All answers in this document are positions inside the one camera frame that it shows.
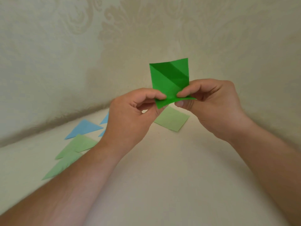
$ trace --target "light green folded paper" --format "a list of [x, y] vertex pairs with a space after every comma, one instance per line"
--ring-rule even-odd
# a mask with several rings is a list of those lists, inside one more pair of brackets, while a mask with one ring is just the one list
[[72, 163], [78, 160], [82, 156], [81, 153], [77, 152], [68, 152], [64, 158], [62, 158], [58, 163], [45, 175], [42, 180], [47, 178], [52, 178], [60, 174], [63, 170], [69, 167]]
[[94, 147], [97, 141], [78, 134], [74, 137], [70, 143], [55, 157], [55, 159], [60, 159], [64, 157], [68, 152], [82, 152]]
[[167, 129], [178, 132], [189, 117], [189, 115], [168, 106], [154, 122]]
[[153, 88], [167, 96], [165, 100], [155, 99], [158, 108], [181, 100], [195, 99], [190, 96], [177, 97], [177, 93], [189, 85], [188, 58], [150, 64], [150, 74]]

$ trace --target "hand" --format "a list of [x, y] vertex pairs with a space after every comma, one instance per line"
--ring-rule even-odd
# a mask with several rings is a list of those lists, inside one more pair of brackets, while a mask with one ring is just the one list
[[164, 110], [158, 109], [155, 98], [166, 95], [156, 89], [141, 88], [115, 98], [110, 106], [107, 129], [100, 143], [109, 144], [126, 155], [146, 135], [150, 125]]
[[180, 91], [179, 98], [191, 95], [197, 100], [183, 100], [175, 105], [191, 111], [216, 137], [230, 141], [253, 123], [244, 113], [230, 81], [199, 79]]

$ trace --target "paper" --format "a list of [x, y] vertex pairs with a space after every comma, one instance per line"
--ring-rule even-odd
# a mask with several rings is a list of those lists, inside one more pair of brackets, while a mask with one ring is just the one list
[[94, 132], [97, 130], [103, 129], [103, 127], [97, 125], [97, 124], [93, 124], [90, 121], [87, 120], [82, 120], [73, 130], [72, 132], [70, 132], [70, 134], [68, 136], [66, 136], [66, 139], [70, 139], [75, 137], [77, 134], [87, 134], [90, 132]]
[[109, 113], [106, 115], [106, 117], [102, 120], [102, 122], [100, 124], [108, 123], [108, 119], [109, 119]]
[[55, 159], [63, 158], [69, 152], [82, 152], [94, 147], [97, 141], [86, 136], [78, 134], [71, 142], [55, 157]]
[[185, 124], [189, 117], [189, 115], [181, 113], [180, 111], [168, 106], [154, 122], [177, 132]]
[[42, 179], [52, 178], [60, 174], [63, 170], [69, 167], [72, 163], [78, 160], [82, 156], [81, 153], [77, 152], [68, 152], [64, 158], [62, 158]]
[[106, 130], [104, 130], [98, 137], [102, 137], [105, 131]]
[[150, 74], [153, 88], [167, 96], [165, 100], [156, 99], [158, 108], [181, 100], [195, 99], [190, 96], [177, 97], [177, 93], [189, 85], [188, 58], [150, 64]]

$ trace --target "blue paper triangle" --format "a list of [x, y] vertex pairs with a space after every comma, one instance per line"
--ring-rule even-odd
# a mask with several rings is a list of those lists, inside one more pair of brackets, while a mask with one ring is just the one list
[[109, 113], [106, 115], [106, 117], [102, 120], [102, 122], [100, 124], [108, 123], [108, 119], [109, 119]]
[[106, 130], [104, 130], [98, 137], [102, 137], [105, 131]]
[[90, 132], [94, 132], [97, 130], [103, 129], [103, 127], [93, 124], [90, 121], [82, 120], [73, 130], [70, 132], [68, 136], [66, 136], [66, 139], [70, 139], [73, 137], [76, 137], [78, 134], [84, 135]]

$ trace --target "fingernail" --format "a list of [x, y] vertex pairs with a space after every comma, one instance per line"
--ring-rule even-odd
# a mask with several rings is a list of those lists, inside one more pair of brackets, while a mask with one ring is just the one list
[[184, 105], [183, 101], [175, 102], [175, 106], [182, 108]]

